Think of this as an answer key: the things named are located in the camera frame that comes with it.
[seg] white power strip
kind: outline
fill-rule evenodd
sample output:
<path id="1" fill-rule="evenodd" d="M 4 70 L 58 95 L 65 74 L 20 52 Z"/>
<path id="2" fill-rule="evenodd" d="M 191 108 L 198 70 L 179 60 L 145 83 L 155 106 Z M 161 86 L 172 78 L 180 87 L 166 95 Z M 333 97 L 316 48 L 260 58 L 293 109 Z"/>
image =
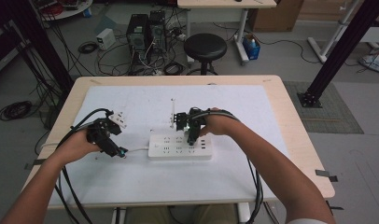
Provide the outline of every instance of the white power strip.
<path id="1" fill-rule="evenodd" d="M 149 138 L 148 156 L 159 161 L 210 160 L 213 155 L 210 136 L 198 138 L 193 146 L 187 137 L 177 134 L 152 134 Z"/>

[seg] person's left hand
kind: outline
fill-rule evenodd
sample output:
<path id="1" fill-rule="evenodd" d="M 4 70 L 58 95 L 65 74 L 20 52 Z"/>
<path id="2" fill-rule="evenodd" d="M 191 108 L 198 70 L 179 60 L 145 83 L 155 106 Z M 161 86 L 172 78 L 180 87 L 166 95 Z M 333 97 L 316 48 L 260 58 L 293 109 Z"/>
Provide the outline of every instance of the person's left hand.
<path id="1" fill-rule="evenodd" d="M 81 130 L 71 135 L 61 146 L 56 148 L 51 157 L 58 160 L 61 165 L 66 165 L 95 151 L 100 151 L 100 148 L 87 141 L 87 130 Z"/>

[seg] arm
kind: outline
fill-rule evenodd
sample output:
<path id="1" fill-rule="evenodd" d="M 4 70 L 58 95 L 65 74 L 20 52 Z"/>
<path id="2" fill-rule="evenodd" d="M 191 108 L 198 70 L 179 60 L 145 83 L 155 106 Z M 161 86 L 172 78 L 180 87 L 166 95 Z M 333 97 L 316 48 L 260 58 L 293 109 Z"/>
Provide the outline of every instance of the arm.
<path id="1" fill-rule="evenodd" d="M 279 150 L 243 123 L 223 116 L 208 116 L 201 136 L 207 133 L 227 134 L 238 144 L 286 207 L 286 222 L 312 218 L 335 223 L 316 185 Z"/>
<path id="2" fill-rule="evenodd" d="M 73 134 L 41 165 L 1 223 L 43 223 L 50 196 L 63 167 L 100 148 L 86 140 L 86 131 Z"/>

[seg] desk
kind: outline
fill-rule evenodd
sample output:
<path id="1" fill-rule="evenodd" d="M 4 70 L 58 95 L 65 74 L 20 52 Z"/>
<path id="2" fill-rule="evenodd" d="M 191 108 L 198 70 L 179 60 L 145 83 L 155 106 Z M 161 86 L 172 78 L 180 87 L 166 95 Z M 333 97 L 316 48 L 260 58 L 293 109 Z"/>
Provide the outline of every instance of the desk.
<path id="1" fill-rule="evenodd" d="M 91 86 L 159 86 L 159 85 L 261 85 L 268 96 L 276 122 L 285 141 L 291 160 L 317 185 L 325 198 L 334 195 L 329 179 L 317 176 L 315 169 L 324 170 L 316 151 L 303 128 L 302 122 L 288 96 L 288 93 L 277 76 L 223 76 L 223 77 L 81 77 L 71 90 L 63 110 L 48 137 L 47 143 L 59 142 L 81 108 L 82 102 Z M 54 147 L 44 147 L 39 159 L 47 158 Z M 30 173 L 27 182 L 34 176 L 39 166 Z M 144 204 L 85 204 L 85 206 L 134 206 Z"/>
<path id="2" fill-rule="evenodd" d="M 235 45 L 239 50 L 241 63 L 247 63 L 248 57 L 242 44 L 243 33 L 245 30 L 247 12 L 249 8 L 268 8 L 276 7 L 274 0 L 177 0 L 177 4 L 182 8 L 242 8 L 242 16 L 240 19 L 238 35 L 235 37 Z M 190 11 L 187 11 L 187 36 L 190 36 Z"/>

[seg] forearm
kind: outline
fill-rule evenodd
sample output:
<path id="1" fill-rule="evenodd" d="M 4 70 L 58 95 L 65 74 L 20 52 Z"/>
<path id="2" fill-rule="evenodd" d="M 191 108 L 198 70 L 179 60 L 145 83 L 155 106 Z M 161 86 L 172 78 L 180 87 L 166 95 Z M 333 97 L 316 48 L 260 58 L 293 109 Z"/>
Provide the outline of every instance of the forearm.
<path id="1" fill-rule="evenodd" d="M 62 168 L 58 160 L 47 159 L 1 223 L 43 223 L 50 196 Z"/>
<path id="2" fill-rule="evenodd" d="M 330 214 L 326 214 L 330 210 L 320 191 L 303 172 L 244 124 L 235 120 L 229 122 L 228 136 L 244 151 L 272 192 L 287 208 L 288 220 L 298 217 L 296 213 L 313 210 L 319 216 L 311 218 L 333 222 Z"/>

